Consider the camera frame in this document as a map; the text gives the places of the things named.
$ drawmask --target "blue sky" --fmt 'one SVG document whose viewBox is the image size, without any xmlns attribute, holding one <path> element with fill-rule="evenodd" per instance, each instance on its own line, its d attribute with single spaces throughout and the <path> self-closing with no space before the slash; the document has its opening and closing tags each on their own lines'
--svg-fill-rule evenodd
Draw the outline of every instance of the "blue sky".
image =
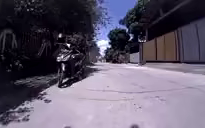
<svg viewBox="0 0 205 128">
<path fill-rule="evenodd" d="M 97 35 L 97 45 L 101 49 L 101 54 L 103 54 L 104 50 L 109 46 L 107 34 L 116 27 L 123 28 L 123 26 L 119 25 L 119 20 L 125 16 L 130 8 L 134 7 L 136 1 L 137 0 L 105 0 L 104 7 L 107 8 L 111 21 L 106 28 L 102 27 Z"/>
</svg>

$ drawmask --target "motorcycle wheel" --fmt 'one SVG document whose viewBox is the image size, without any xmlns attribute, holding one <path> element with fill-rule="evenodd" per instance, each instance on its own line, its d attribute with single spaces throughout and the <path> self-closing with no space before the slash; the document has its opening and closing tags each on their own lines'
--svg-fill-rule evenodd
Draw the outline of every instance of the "motorcycle wheel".
<svg viewBox="0 0 205 128">
<path fill-rule="evenodd" d="M 58 68 L 58 87 L 62 86 L 63 78 L 64 78 L 64 68 L 65 64 L 61 64 L 61 66 Z"/>
</svg>

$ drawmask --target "cloud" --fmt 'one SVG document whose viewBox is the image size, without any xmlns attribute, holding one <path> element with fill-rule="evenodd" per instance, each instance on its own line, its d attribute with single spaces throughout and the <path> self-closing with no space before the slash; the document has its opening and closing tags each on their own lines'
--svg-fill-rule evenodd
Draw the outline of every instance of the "cloud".
<svg viewBox="0 0 205 128">
<path fill-rule="evenodd" d="M 100 54 L 104 55 L 104 51 L 110 47 L 108 40 L 99 40 L 97 42 L 98 47 L 100 48 Z"/>
</svg>

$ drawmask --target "street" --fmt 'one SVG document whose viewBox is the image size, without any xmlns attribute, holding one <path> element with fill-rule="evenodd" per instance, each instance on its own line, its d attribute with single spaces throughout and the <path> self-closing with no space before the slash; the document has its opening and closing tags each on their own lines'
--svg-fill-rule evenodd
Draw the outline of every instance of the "street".
<svg viewBox="0 0 205 128">
<path fill-rule="evenodd" d="M 98 63 L 68 88 L 15 108 L 0 128 L 205 128 L 205 75 Z"/>
</svg>

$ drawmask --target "vegetation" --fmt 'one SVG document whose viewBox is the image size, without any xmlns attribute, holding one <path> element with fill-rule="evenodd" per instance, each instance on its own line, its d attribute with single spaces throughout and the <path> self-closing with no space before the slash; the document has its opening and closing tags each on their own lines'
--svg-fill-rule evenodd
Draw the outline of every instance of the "vegetation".
<svg viewBox="0 0 205 128">
<path fill-rule="evenodd" d="M 129 34 L 125 29 L 115 28 L 108 34 L 110 48 L 105 51 L 107 62 L 124 63 L 126 62 L 126 52 L 128 50 Z"/>
<path fill-rule="evenodd" d="M 146 1 L 147 0 L 138 0 L 134 8 L 130 9 L 126 16 L 119 21 L 119 23 L 126 26 L 128 32 L 133 35 L 133 42 L 138 42 L 138 39 L 145 38 L 142 15 L 145 11 L 144 4 Z"/>
<path fill-rule="evenodd" d="M 0 0 L 0 31 L 12 29 L 18 39 L 25 32 L 49 33 L 45 38 L 53 50 L 53 34 L 63 32 L 79 51 L 87 53 L 96 48 L 95 30 L 107 20 L 103 0 Z"/>
</svg>

